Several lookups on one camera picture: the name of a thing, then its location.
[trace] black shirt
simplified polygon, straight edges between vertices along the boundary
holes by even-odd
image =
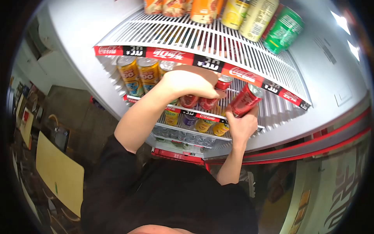
[[[146,224],[197,234],[257,234],[249,197],[238,184],[221,186],[192,163],[153,159],[137,173],[137,159],[114,136],[84,191],[81,225],[87,234],[125,234]]]

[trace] white can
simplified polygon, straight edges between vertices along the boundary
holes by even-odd
[[[251,0],[239,33],[250,41],[258,42],[278,5],[279,0]]]

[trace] light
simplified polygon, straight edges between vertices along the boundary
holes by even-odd
[[[358,50],[360,49],[359,47],[354,47],[348,40],[348,45],[349,48],[351,49],[352,54],[357,58],[358,61],[360,61],[360,58],[358,57]]]
[[[330,11],[330,12],[334,16],[338,25],[350,35],[348,25],[347,25],[347,20],[343,16],[338,16],[337,14],[333,13],[332,11]]]

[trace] person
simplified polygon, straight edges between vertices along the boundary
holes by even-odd
[[[217,179],[203,167],[151,159],[136,170],[136,151],[168,103],[187,94],[223,98],[216,73],[176,66],[124,114],[108,138],[84,191],[81,226],[86,234],[257,234],[257,218],[239,185],[243,154],[257,129],[258,107],[234,118],[227,107],[232,151]]]

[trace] hand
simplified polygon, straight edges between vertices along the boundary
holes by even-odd
[[[233,148],[246,148],[248,139],[257,129],[258,106],[256,105],[245,116],[235,118],[230,105],[226,108],[226,118],[230,125],[230,134],[233,139]]]
[[[206,98],[224,98],[224,91],[215,90],[218,75],[213,71],[190,65],[176,66],[172,71],[165,73],[160,84],[171,92],[175,98],[187,94]]]

